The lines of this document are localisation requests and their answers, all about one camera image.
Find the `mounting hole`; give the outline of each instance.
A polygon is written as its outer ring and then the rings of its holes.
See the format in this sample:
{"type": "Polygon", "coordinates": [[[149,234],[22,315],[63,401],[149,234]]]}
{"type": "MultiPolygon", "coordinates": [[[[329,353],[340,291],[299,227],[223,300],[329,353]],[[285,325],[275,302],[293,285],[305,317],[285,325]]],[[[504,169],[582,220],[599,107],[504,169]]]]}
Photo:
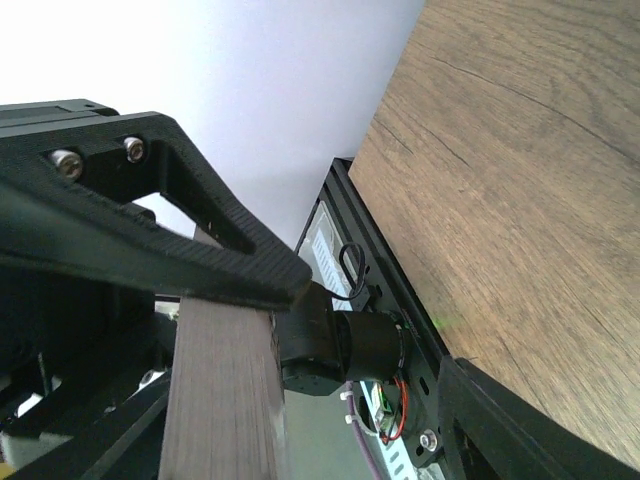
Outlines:
{"type": "Polygon", "coordinates": [[[429,396],[429,387],[427,386],[427,382],[424,381],[424,378],[420,377],[420,386],[422,387],[422,391],[428,397],[429,396]]]}

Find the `black 3d-printed bracket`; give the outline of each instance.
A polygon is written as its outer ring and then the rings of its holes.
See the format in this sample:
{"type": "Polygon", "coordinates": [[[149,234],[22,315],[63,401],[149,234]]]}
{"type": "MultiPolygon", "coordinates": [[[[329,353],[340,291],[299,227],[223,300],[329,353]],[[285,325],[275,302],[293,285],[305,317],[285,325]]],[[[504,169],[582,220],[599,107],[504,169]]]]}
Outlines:
{"type": "Polygon", "coordinates": [[[235,198],[171,118],[86,100],[0,108],[0,262],[157,293],[286,310],[311,270],[235,198]],[[128,160],[125,139],[142,140],[128,160]],[[78,154],[74,181],[51,154],[78,154]],[[221,247],[127,204],[159,192],[221,247]]]}

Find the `black metal frame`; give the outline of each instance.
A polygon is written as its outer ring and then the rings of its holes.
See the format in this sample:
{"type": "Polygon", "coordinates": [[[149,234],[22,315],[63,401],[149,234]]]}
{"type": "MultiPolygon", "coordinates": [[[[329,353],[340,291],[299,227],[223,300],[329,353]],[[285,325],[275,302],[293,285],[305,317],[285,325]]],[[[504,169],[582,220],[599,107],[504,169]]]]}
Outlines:
{"type": "Polygon", "coordinates": [[[469,361],[449,355],[351,183],[350,164],[334,160],[309,222],[322,201],[342,240],[363,246],[372,296],[354,308],[402,312],[411,331],[413,354],[403,374],[414,401],[403,440],[413,464],[437,461],[445,478],[455,480],[640,479],[639,472],[573,435],[469,361]],[[433,454],[419,444],[427,428],[438,439],[433,454]]]}
{"type": "Polygon", "coordinates": [[[431,429],[436,433],[439,445],[443,445],[438,433],[437,384],[440,362],[449,352],[353,187],[347,173],[350,165],[349,160],[334,160],[296,251],[300,249],[319,202],[324,202],[341,239],[363,246],[368,267],[368,289],[352,302],[352,306],[355,310],[402,315],[411,332],[408,348],[411,354],[404,368],[409,379],[410,416],[403,440],[416,467],[437,461],[446,475],[448,466],[442,456],[442,448],[433,453],[427,452],[420,446],[420,435],[425,429],[431,429]]]}

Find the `wooden board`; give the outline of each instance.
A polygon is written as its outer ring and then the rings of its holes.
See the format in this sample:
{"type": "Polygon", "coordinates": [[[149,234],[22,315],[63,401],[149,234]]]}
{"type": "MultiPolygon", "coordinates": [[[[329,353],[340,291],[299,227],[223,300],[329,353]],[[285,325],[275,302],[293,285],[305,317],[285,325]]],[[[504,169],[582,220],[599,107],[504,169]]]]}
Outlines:
{"type": "Polygon", "coordinates": [[[289,478],[273,340],[266,312],[182,300],[160,480],[289,478]]]}
{"type": "Polygon", "coordinates": [[[451,352],[640,468],[640,2],[428,2],[351,177],[451,352]]]}

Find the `black cable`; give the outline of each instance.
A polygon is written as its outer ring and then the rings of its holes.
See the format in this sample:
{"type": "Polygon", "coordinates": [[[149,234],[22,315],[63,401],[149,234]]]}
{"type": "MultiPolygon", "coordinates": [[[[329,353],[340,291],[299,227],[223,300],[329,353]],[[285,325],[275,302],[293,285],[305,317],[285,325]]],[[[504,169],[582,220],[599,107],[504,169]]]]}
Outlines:
{"type": "Polygon", "coordinates": [[[365,269],[367,268],[367,265],[365,262],[364,248],[362,248],[362,245],[356,242],[345,243],[340,249],[340,253],[338,254],[338,262],[340,262],[340,268],[342,268],[345,277],[347,277],[347,281],[349,282],[349,286],[351,287],[351,293],[349,294],[349,296],[343,297],[342,295],[338,295],[331,290],[328,290],[328,292],[329,295],[331,295],[336,300],[343,300],[348,302],[360,295],[365,287],[365,269]],[[356,269],[357,273],[355,280],[351,275],[351,272],[347,268],[347,264],[345,261],[345,255],[350,248],[353,249],[356,253],[356,263],[358,265],[356,269]]]}

